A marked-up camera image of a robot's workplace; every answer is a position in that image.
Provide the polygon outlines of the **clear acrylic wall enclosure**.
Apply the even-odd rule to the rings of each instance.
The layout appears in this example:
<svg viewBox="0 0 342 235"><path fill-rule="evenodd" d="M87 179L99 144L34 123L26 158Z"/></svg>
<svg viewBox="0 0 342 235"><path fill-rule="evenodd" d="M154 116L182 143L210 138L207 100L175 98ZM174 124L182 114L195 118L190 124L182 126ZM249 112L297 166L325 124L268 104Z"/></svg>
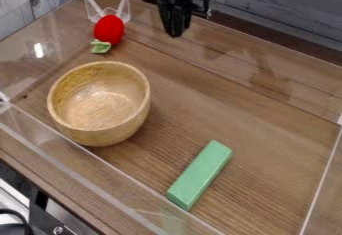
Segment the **clear acrylic wall enclosure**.
<svg viewBox="0 0 342 235"><path fill-rule="evenodd" d="M130 5L101 60L149 79L139 131L97 148L51 118L51 86L98 59L70 0L0 41L0 161L102 235L342 235L342 67L203 19L171 38L157 8ZM186 211L167 189L211 140L233 157Z"/></svg>

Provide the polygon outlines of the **clear acrylic corner bracket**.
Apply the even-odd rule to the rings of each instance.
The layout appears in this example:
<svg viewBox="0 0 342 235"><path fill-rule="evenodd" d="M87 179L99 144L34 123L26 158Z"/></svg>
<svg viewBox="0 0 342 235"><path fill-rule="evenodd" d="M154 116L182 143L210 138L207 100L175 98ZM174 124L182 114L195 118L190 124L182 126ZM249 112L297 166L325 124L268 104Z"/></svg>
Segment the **clear acrylic corner bracket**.
<svg viewBox="0 0 342 235"><path fill-rule="evenodd" d="M102 8L95 0L85 0L85 4L89 20L93 23L97 23L107 15L118 16L123 23L131 20L130 0L121 0L117 9L111 7Z"/></svg>

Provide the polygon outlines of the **red plush strawberry toy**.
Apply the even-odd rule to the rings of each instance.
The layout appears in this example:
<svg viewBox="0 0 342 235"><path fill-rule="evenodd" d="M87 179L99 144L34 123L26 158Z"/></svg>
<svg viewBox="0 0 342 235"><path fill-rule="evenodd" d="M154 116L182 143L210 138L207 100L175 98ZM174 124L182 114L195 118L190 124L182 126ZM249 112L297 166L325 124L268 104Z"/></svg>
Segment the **red plush strawberry toy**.
<svg viewBox="0 0 342 235"><path fill-rule="evenodd" d="M106 15L95 24L91 52L105 54L118 45L125 36L126 26L117 15Z"/></svg>

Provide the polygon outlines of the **green rectangular block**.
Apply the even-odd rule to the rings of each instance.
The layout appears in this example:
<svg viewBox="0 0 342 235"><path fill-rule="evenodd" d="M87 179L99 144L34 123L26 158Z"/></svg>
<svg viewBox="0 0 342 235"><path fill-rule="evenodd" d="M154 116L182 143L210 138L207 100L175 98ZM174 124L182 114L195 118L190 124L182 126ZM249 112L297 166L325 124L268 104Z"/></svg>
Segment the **green rectangular block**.
<svg viewBox="0 0 342 235"><path fill-rule="evenodd" d="M167 198L190 211L233 157L233 150L211 140L167 189Z"/></svg>

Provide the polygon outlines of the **black metal table frame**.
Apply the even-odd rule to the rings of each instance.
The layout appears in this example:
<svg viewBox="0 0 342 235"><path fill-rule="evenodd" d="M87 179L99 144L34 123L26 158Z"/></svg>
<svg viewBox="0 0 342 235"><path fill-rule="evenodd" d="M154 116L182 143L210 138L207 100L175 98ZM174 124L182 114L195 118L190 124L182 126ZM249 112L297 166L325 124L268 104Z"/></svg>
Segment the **black metal table frame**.
<svg viewBox="0 0 342 235"><path fill-rule="evenodd" d="M30 198L28 223L32 235L90 235L90 227L69 212L58 218L48 212L50 197L38 190Z"/></svg>

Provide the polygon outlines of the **wooden bowl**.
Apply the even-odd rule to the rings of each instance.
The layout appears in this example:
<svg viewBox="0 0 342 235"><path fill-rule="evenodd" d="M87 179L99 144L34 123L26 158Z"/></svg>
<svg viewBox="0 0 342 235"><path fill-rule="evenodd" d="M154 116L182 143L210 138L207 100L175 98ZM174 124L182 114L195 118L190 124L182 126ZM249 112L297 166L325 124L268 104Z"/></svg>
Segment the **wooden bowl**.
<svg viewBox="0 0 342 235"><path fill-rule="evenodd" d="M93 147L127 140L147 119L150 104L146 75L118 61L97 61L71 69L47 96L47 109L62 134Z"/></svg>

